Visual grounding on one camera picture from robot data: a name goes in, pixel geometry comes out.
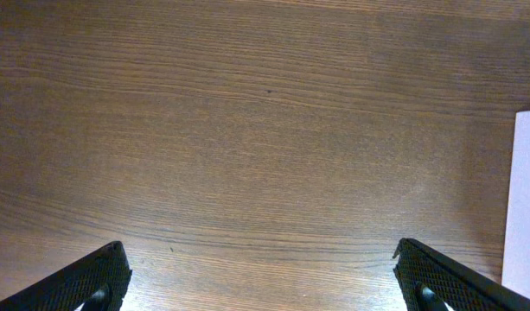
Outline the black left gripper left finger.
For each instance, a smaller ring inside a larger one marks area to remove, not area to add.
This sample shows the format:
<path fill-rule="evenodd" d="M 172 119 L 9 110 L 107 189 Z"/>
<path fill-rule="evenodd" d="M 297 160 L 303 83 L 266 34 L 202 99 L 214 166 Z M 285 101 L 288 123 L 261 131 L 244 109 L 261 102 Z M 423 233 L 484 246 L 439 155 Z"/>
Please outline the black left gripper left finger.
<path fill-rule="evenodd" d="M 119 241 L 0 301 L 0 310 L 119 310 L 131 280 Z"/>

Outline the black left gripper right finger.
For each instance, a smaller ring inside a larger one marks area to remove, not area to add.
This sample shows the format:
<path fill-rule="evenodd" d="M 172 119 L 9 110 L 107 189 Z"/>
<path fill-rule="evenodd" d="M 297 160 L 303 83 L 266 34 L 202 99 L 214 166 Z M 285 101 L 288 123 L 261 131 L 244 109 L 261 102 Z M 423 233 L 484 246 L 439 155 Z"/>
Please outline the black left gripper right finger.
<path fill-rule="evenodd" d="M 416 239 L 402 238 L 393 257 L 409 310 L 530 310 L 530 299 Z"/>

